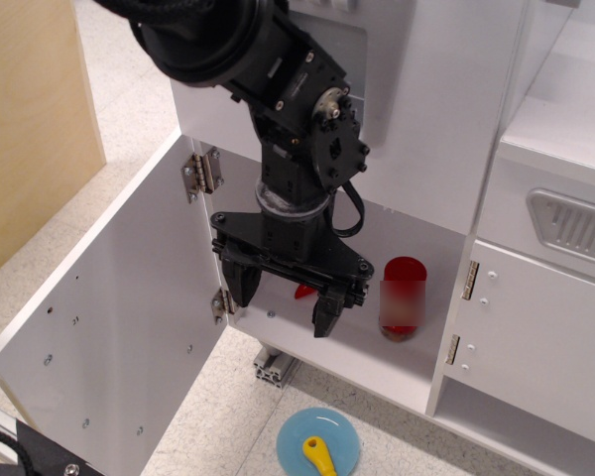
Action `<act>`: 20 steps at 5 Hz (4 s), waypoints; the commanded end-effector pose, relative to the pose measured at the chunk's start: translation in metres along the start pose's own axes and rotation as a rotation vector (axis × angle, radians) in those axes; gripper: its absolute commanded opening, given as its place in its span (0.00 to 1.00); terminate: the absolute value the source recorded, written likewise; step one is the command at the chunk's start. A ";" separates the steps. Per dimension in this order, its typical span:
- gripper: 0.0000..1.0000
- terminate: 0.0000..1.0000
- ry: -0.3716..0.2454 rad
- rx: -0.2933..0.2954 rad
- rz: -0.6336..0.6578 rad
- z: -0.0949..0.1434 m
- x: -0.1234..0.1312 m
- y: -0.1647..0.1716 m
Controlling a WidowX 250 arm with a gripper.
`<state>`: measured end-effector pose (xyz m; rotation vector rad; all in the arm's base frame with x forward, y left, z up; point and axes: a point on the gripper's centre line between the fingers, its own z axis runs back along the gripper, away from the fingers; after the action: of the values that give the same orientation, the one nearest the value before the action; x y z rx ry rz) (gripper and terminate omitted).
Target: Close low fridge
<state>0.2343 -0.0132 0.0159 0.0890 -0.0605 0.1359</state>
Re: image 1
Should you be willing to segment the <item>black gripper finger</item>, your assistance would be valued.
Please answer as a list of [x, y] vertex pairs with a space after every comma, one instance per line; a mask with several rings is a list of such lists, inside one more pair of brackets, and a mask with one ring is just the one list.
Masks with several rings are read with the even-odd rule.
[[223, 258], [222, 273], [233, 300], [240, 307], [247, 307], [258, 289], [262, 270]]
[[315, 338], [328, 337], [346, 304], [345, 290], [326, 290], [317, 294], [312, 323]]

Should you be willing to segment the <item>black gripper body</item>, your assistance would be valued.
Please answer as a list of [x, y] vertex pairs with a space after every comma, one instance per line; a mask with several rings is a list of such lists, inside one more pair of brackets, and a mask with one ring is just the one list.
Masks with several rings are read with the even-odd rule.
[[358, 222], [339, 230], [332, 226], [333, 204], [312, 219], [285, 221], [268, 213], [219, 211], [210, 218], [216, 232], [213, 251], [223, 258], [256, 266], [264, 272], [307, 285], [318, 292], [345, 290], [345, 307], [361, 305], [374, 267], [343, 240], [361, 230], [365, 206], [361, 198], [351, 202]]

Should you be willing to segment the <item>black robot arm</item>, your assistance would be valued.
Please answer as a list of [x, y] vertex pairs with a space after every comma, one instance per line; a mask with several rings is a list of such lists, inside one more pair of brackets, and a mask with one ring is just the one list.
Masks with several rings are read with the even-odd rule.
[[221, 86], [247, 103], [262, 148], [256, 213], [217, 212], [213, 250], [233, 300], [247, 306], [270, 273], [314, 289], [314, 333], [363, 303], [373, 266], [333, 224], [369, 148], [344, 69], [289, 16], [285, 1], [108, 1], [155, 66], [190, 87]]

